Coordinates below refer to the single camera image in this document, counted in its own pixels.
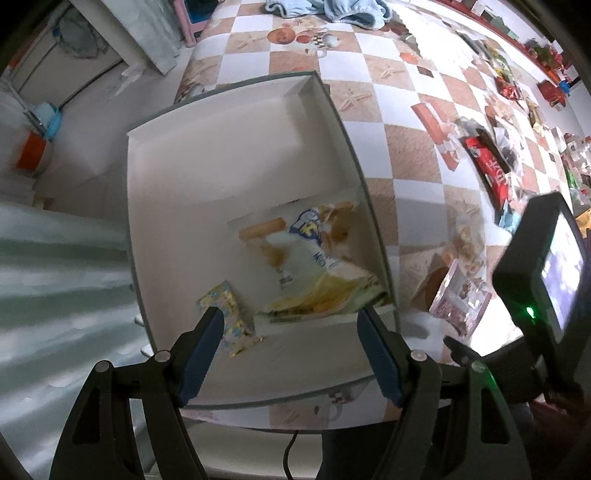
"red snack package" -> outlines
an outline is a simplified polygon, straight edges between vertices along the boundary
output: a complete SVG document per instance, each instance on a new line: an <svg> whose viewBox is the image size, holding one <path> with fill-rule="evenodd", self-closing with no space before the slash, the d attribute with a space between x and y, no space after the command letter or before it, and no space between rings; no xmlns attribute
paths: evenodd
<svg viewBox="0 0 591 480"><path fill-rule="evenodd" d="M466 148L492 190L495 207L502 209L509 199L509 184L501 166L492 152L481 143L480 139L468 138Z"/></svg>
<svg viewBox="0 0 591 480"><path fill-rule="evenodd" d="M501 77L495 77L496 89L499 93L508 100L515 100L517 101L519 97L517 96L517 89L514 85L507 83Z"/></svg>

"red shelf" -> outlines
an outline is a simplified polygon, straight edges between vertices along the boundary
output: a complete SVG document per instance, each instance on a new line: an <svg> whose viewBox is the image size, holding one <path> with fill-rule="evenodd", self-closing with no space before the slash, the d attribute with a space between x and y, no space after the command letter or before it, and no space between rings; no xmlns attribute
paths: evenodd
<svg viewBox="0 0 591 480"><path fill-rule="evenodd" d="M534 59L530 56L530 52L521 43L519 43L517 40L514 40L513 38L511 38L509 35L503 33L498 28L493 27L490 23L487 23L482 17L479 17L478 15L473 14L468 9L468 7L466 7L464 4L455 2L453 0L434 0L434 1L436 1L438 4L442 4L448 8L454 9L456 12L461 13L465 17L471 18L472 20L478 22L483 27L486 27L491 32L496 33L501 38L503 38L505 41L509 42L515 48L517 48L518 50L523 52L523 54L526 57L528 57L540 70L542 70L542 72L544 72L546 74L546 76L548 76L548 78L550 80L552 80L552 82L554 82L556 85L558 85L560 83L560 78L558 77L558 75L556 74L556 72L554 70L549 70L548 68L544 67L544 65L542 65L538 59Z"/></svg>

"blue gripper pad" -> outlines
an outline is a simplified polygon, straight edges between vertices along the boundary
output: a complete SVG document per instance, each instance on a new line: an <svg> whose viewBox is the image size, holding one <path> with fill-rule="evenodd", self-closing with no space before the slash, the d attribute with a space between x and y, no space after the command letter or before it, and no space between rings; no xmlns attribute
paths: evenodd
<svg viewBox="0 0 591 480"><path fill-rule="evenodd" d="M186 360L181 367L180 388L176 394L179 406L184 407L189 400L195 398L199 393L209 365L222 340L223 328L224 317L222 311L215 307L210 307L203 315L195 330L183 334L188 335L187 340L193 337L195 343L192 347L190 345L187 346L189 349L188 352L183 352Z"/></svg>
<svg viewBox="0 0 591 480"><path fill-rule="evenodd" d="M382 395L391 400L395 406L401 407L404 395L400 384L400 370L365 310L360 310L357 315L357 335L378 380Z"/></svg>

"pink stool leg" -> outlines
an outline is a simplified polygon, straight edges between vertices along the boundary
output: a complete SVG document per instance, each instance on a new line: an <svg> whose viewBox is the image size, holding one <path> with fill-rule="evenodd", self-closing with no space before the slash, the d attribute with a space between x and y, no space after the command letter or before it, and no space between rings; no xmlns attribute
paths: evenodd
<svg viewBox="0 0 591 480"><path fill-rule="evenodd" d="M174 10L177 13L178 21L181 23L181 28L183 29L185 43L188 47L194 47L197 44L197 42L195 42L195 37L193 36L191 22L189 21L189 14L187 13L187 8L185 7L184 0L174 0L173 5Z"/></svg>

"curtain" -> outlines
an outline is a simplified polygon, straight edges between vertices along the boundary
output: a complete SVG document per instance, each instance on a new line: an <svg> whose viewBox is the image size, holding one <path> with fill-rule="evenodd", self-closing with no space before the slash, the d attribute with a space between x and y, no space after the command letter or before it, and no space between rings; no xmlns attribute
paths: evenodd
<svg viewBox="0 0 591 480"><path fill-rule="evenodd" d="M100 0L162 73L176 64L181 31L168 0Z"/></svg>
<svg viewBox="0 0 591 480"><path fill-rule="evenodd" d="M94 364L145 360L126 246L114 223L0 202L0 432L35 480Z"/></svg>

